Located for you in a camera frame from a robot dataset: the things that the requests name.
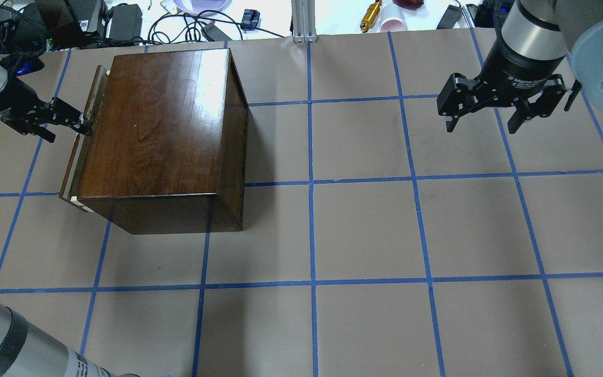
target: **black tape band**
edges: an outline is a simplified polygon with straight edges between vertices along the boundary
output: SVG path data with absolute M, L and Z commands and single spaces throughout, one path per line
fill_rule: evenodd
M 527 19 L 527 21 L 539 26 L 539 28 L 548 29 L 552 31 L 560 31 L 560 27 L 556 24 L 551 24 L 550 22 L 543 21 L 543 19 L 538 19 L 534 14 L 531 14 L 529 10 L 527 10 L 521 2 L 516 2 L 518 4 L 518 10 Z
M 10 327 L 2 344 L 0 344 L 0 377 L 10 368 L 20 354 L 20 350 L 27 341 L 29 324 L 27 320 L 18 313 L 10 310 Z

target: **white surface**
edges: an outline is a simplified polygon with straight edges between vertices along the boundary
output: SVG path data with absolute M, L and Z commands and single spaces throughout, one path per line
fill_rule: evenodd
M 381 19 L 379 30 L 383 31 L 404 31 L 406 23 L 404 22 L 404 14 L 402 8 L 394 4 L 387 4 L 381 9 L 381 14 L 378 18 Z
M 149 0 L 107 0 L 108 7 L 118 5 L 119 3 L 137 3 L 143 11 L 143 26 L 141 36 L 146 38 L 148 30 L 153 22 L 166 13 L 158 0 L 153 0 L 152 5 Z M 316 1 L 316 32 L 321 34 L 359 34 L 360 21 L 364 12 L 372 4 L 372 0 L 317 0 Z M 479 0 L 460 0 L 462 5 L 466 3 L 479 3 Z M 392 0 L 383 0 L 383 6 L 392 4 Z M 448 5 L 457 5 L 454 0 L 426 0 L 418 10 L 402 9 L 405 24 L 408 30 L 428 30 L 436 29 L 443 13 Z M 292 3 L 288 0 L 231 0 L 222 10 L 230 15 L 235 21 L 241 22 L 244 9 L 256 9 L 261 13 L 260 28 L 273 31 L 282 36 L 290 35 L 290 21 L 292 18 Z M 216 19 L 226 19 L 222 15 L 211 16 Z M 375 22 L 375 28 L 369 30 L 369 33 L 378 32 L 378 26 L 381 24 L 380 15 Z M 174 38 L 184 28 L 184 22 L 181 17 L 165 19 L 157 27 L 158 31 L 163 31 L 171 38 Z M 230 24 L 216 24 L 225 34 L 234 40 L 239 39 L 239 32 L 236 26 Z M 456 28 L 466 28 L 467 24 L 463 18 L 455 24 Z M 243 38 L 246 40 L 276 38 L 263 31 L 244 31 Z

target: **electronic device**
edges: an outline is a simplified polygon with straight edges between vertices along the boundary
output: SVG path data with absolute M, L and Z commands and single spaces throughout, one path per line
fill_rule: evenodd
M 260 13 L 255 9 L 244 10 L 239 28 L 242 30 L 255 30 L 259 26 L 259 16 Z
M 50 34 L 43 25 L 36 5 L 31 3 L 21 9 L 21 12 L 27 19 L 7 9 L 0 9 L 0 54 L 40 52 L 46 49 L 46 40 L 50 38 Z
M 43 23 L 52 34 L 53 47 L 84 46 L 93 36 L 105 36 L 104 0 L 34 0 Z
M 441 21 L 439 21 L 439 24 L 436 28 L 452 29 L 460 17 L 462 17 L 462 9 L 455 7 L 455 5 L 448 5 L 448 8 L 446 8 L 445 13 L 441 17 Z
M 123 4 L 112 7 L 109 11 L 110 29 L 108 37 L 112 40 L 131 40 L 141 35 L 141 22 L 143 13 L 136 4 Z M 135 46 L 136 43 L 127 43 L 120 46 Z
M 202 34 L 208 41 L 227 41 L 232 40 L 227 34 L 222 32 L 215 24 L 208 23 L 206 26 L 202 26 Z

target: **wooden box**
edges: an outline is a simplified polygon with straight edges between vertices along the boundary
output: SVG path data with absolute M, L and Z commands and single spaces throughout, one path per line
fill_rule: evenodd
M 229 50 L 115 57 L 77 201 L 131 234 L 239 231 L 247 119 Z

